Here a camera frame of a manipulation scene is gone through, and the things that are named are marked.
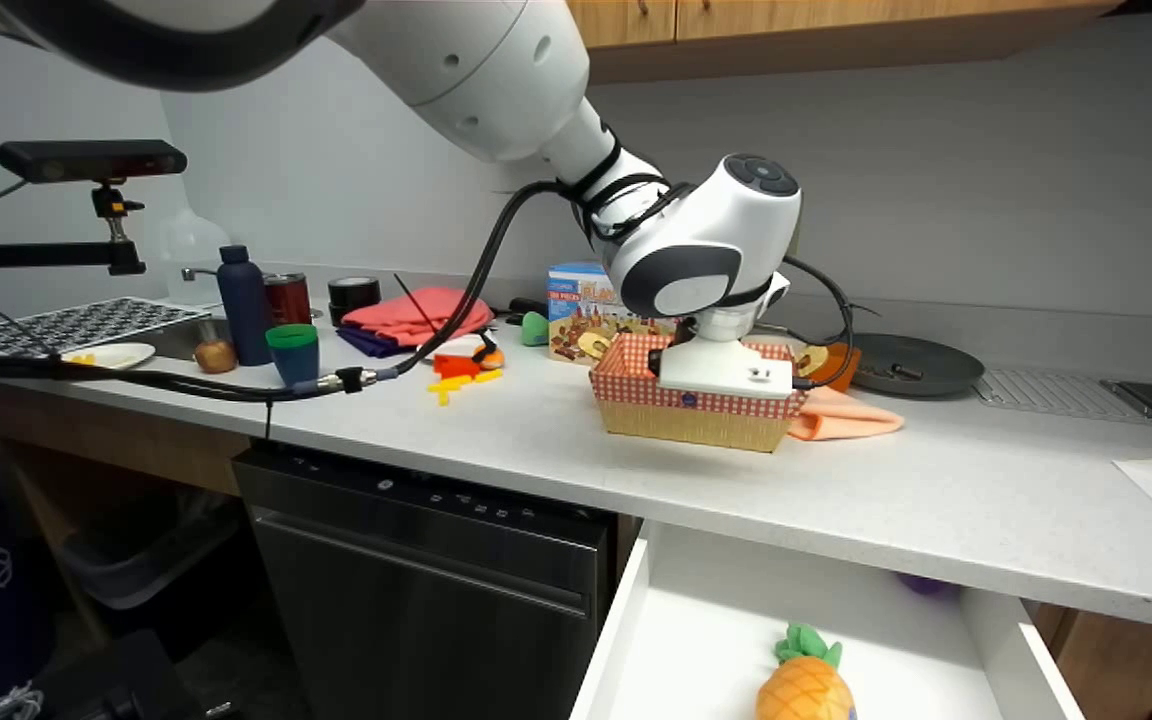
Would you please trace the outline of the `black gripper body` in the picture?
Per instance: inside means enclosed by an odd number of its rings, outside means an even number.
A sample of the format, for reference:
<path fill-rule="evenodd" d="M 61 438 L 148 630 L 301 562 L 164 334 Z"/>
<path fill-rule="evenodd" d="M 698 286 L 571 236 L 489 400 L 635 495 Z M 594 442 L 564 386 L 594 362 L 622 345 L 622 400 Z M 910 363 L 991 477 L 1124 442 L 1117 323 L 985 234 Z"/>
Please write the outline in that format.
<path fill-rule="evenodd" d="M 768 362 L 741 340 L 690 340 L 661 351 L 661 386 L 673 392 L 713 392 L 786 400 L 798 392 L 790 362 Z"/>

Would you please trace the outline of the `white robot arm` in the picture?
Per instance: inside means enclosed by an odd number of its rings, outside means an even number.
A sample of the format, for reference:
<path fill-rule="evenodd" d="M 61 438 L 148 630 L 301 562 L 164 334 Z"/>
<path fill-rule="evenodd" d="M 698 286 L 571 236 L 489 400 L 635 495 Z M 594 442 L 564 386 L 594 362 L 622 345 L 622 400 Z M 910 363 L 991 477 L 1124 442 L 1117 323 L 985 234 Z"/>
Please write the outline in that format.
<path fill-rule="evenodd" d="M 798 392 L 749 334 L 786 294 L 800 181 L 730 151 L 681 190 L 628 151 L 587 102 L 564 0 L 0 0 L 0 35 L 164 93 L 237 90 L 332 41 L 456 147 L 554 170 L 628 311 L 684 329 L 658 362 L 669 392 Z"/>

